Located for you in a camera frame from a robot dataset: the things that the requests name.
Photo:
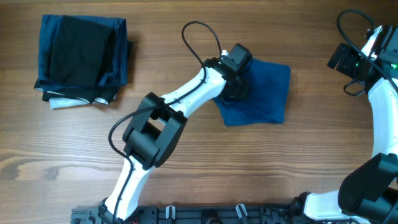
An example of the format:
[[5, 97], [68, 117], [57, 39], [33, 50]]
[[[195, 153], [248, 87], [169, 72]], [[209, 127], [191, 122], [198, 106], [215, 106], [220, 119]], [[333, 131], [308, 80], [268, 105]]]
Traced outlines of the folded dark blue garment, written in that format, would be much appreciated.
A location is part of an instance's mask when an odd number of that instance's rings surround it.
[[126, 20], [117, 17], [96, 17], [96, 16], [76, 16], [88, 19], [110, 27], [116, 31], [116, 41], [114, 45], [113, 71], [107, 73], [107, 78], [103, 78], [101, 83], [105, 86], [121, 86], [127, 83], [127, 61], [129, 42], [127, 40]]

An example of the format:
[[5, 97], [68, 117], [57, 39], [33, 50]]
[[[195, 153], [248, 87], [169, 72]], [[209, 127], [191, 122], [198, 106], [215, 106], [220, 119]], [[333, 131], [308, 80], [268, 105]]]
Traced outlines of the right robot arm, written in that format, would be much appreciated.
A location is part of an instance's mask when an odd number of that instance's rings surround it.
[[328, 66], [364, 86], [373, 112], [370, 160], [347, 176], [340, 188], [295, 197], [295, 223], [397, 223], [397, 27], [368, 30], [361, 50], [340, 44]]

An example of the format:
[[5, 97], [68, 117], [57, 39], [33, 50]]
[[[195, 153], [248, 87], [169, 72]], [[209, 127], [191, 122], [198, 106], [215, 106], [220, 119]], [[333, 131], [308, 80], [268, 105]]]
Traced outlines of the blue polo shirt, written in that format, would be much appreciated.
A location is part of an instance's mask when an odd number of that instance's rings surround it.
[[213, 99], [220, 110], [224, 125], [282, 124], [289, 92], [290, 67], [255, 58], [243, 77], [249, 80], [245, 99]]

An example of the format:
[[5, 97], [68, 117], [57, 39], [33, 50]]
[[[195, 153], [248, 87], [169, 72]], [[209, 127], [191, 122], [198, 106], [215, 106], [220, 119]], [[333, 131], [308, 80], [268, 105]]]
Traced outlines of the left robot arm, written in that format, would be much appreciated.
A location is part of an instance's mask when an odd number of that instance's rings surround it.
[[125, 223], [138, 208], [140, 194], [154, 169], [173, 153], [188, 117], [218, 96], [234, 100], [248, 93], [243, 73], [252, 54], [241, 44], [218, 58], [205, 60], [198, 74], [179, 89], [162, 96], [147, 94], [137, 111], [125, 116], [122, 136], [124, 165], [112, 194], [98, 207], [103, 223]]

